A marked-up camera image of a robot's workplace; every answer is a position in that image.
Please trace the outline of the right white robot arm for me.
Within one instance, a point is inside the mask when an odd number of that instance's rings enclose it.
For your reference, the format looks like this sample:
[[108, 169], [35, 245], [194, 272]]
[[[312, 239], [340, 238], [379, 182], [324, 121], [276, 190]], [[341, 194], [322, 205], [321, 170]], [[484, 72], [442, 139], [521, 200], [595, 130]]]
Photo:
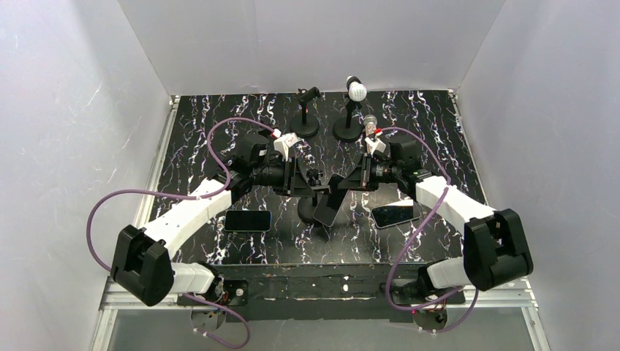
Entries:
[[420, 145], [408, 137], [389, 141], [389, 152], [364, 154], [339, 189], [373, 192], [380, 184], [396, 184], [416, 203], [433, 209], [463, 236], [462, 255], [419, 269], [414, 291], [430, 295], [438, 290], [473, 285], [487, 291], [528, 276], [534, 270], [520, 216], [465, 195], [443, 176], [423, 169]]

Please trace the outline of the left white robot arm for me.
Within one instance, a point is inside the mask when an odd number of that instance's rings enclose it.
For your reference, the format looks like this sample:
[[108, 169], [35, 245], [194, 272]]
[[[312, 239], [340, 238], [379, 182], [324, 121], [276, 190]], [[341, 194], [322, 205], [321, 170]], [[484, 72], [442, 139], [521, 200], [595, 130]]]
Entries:
[[213, 303], [224, 301], [224, 278], [207, 263], [174, 263], [172, 259], [204, 224], [230, 208], [256, 186], [288, 197], [311, 197], [315, 191], [302, 176], [289, 149], [300, 138], [293, 132], [273, 142], [249, 135], [238, 144], [230, 168], [215, 170], [168, 212], [141, 228], [126, 226], [110, 268], [112, 280], [146, 306], [167, 295], [193, 293]]

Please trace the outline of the black phone pink edge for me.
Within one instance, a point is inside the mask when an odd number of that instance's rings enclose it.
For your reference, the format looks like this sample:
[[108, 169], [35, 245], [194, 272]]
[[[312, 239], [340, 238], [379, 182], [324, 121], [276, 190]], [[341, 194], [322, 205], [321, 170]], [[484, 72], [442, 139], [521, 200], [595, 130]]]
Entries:
[[339, 184], [344, 177], [333, 174], [328, 182], [328, 192], [324, 192], [314, 210], [313, 219], [321, 225], [331, 227], [337, 217], [339, 209], [347, 196], [348, 189], [340, 189]]

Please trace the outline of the black phone blue edge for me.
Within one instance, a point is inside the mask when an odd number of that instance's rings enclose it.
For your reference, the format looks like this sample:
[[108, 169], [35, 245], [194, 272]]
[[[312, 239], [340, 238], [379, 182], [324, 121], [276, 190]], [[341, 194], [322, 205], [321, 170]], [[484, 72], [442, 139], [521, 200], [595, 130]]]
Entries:
[[255, 210], [227, 211], [224, 230], [227, 232], [268, 232], [271, 228], [271, 212]]

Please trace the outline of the black phone stand front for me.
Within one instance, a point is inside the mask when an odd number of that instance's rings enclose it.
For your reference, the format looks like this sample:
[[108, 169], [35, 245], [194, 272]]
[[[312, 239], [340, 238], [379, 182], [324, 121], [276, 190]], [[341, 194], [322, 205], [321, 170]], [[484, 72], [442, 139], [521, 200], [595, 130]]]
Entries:
[[314, 212], [317, 209], [321, 197], [331, 193], [331, 187], [329, 184], [321, 184], [320, 179], [323, 175], [324, 173], [318, 169], [310, 169], [306, 172], [306, 177], [311, 188], [318, 188], [318, 190], [314, 191], [314, 195], [312, 197], [301, 197], [298, 201], [297, 214], [300, 217], [300, 220], [306, 224], [313, 224], [315, 226], [322, 225], [321, 222], [314, 218]]

